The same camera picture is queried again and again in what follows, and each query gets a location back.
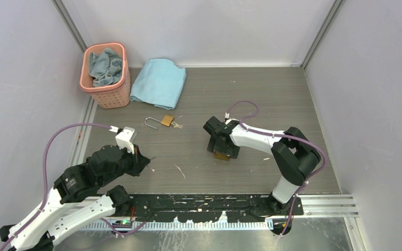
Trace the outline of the brass padlock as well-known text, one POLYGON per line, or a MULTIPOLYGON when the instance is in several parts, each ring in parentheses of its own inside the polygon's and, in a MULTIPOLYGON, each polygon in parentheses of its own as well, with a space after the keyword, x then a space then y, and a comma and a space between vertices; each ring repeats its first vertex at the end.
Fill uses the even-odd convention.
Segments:
POLYGON ((214 158, 222 161, 230 161, 230 156, 214 152, 214 158))
POLYGON ((152 128, 152 129, 155 129, 155 130, 157 130, 158 128, 157 127, 155 127, 155 126, 152 126, 150 123, 149 123, 149 120, 151 120, 151 121, 155 121, 155 122, 159 122, 161 125, 163 125, 163 126, 166 126, 166 127, 170 127, 171 125, 172 125, 172 123, 174 122, 174 117, 173 116, 171 116, 171 115, 165 115, 162 119, 156 119, 156 118, 153 118, 153 117, 147 117, 147 118, 145 118, 145 120, 144 120, 144 124, 147 126, 147 127, 150 127, 150 128, 152 128))

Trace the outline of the small silver key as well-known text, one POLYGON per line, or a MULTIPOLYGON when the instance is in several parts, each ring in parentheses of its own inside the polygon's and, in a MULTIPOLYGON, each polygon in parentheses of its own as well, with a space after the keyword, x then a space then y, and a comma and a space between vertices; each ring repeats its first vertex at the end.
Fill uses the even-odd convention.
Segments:
POLYGON ((178 123, 175 122, 175 121, 173 121, 173 122, 171 123, 171 126, 174 127, 174 128, 179 128, 179 129, 183 128, 182 125, 178 124, 178 123))

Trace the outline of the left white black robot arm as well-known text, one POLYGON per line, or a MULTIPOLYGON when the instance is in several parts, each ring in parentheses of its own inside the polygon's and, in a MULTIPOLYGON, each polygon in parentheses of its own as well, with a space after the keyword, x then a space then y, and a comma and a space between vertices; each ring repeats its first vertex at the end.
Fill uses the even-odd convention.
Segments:
POLYGON ((82 164, 67 168, 44 194, 43 201, 21 222, 0 228, 0 238, 10 250, 52 250, 80 227, 106 216, 131 212, 131 198, 118 185, 96 202, 65 216, 87 197, 96 196, 101 187, 128 174, 139 176, 150 163, 137 145, 133 152, 106 145, 82 164))

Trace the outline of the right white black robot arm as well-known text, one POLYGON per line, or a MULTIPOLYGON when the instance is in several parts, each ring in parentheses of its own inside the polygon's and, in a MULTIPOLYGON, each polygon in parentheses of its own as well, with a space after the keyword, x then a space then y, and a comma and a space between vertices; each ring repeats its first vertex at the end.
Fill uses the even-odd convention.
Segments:
POLYGON ((219 159, 236 159, 241 147, 271 154, 281 177, 270 193, 270 208, 284 214, 298 189, 305 184, 321 162, 321 155, 301 130, 290 127, 286 131, 270 131, 251 127, 237 119, 224 122, 212 116, 203 125, 210 139, 207 151, 219 159))

